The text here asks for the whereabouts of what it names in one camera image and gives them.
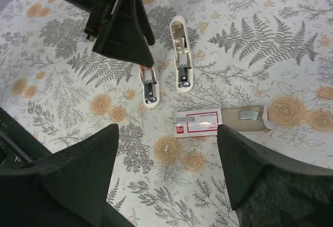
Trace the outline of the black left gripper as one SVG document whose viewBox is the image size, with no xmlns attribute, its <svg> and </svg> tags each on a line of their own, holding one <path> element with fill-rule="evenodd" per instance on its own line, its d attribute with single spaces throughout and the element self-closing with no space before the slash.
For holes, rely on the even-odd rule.
<svg viewBox="0 0 333 227">
<path fill-rule="evenodd" d="M 149 46 L 155 44 L 155 38 L 143 0 L 65 1 L 92 11 L 92 26 L 87 24 L 84 30 L 87 40 L 96 38 L 92 51 L 148 68 L 154 65 Z"/>
</svg>

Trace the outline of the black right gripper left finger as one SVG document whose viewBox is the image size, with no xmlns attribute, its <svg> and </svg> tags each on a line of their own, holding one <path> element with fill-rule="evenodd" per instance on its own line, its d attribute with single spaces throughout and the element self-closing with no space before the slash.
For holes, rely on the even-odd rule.
<svg viewBox="0 0 333 227">
<path fill-rule="evenodd" d="M 18 169 L 1 170 L 1 226 L 100 226 L 119 144 L 111 124 Z"/>
</svg>

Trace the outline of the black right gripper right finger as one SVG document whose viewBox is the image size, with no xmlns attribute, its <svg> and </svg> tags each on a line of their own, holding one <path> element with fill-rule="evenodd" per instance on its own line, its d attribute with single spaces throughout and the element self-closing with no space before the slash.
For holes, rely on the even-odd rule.
<svg viewBox="0 0 333 227">
<path fill-rule="evenodd" d="M 332 226 L 332 170 L 285 156 L 226 125 L 217 145 L 240 226 Z"/>
</svg>

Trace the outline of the silver staple strip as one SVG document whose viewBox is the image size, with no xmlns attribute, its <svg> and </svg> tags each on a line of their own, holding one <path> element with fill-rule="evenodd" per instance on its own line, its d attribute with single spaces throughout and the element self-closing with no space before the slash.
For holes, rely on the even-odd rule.
<svg viewBox="0 0 333 227">
<path fill-rule="evenodd" d="M 260 113 L 258 111 L 246 109 L 239 111 L 240 120 L 258 120 Z"/>
</svg>

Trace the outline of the red white staples box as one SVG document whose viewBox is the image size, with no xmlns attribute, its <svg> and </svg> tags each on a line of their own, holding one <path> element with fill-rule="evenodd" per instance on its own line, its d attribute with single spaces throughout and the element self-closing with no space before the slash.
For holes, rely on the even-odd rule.
<svg viewBox="0 0 333 227">
<path fill-rule="evenodd" d="M 240 120 L 239 111 L 246 109 L 258 111 L 260 113 L 258 120 Z M 240 133 L 262 133 L 273 128 L 266 105 L 190 110 L 173 114 L 175 138 L 216 136 L 220 125 L 226 125 Z"/>
</svg>

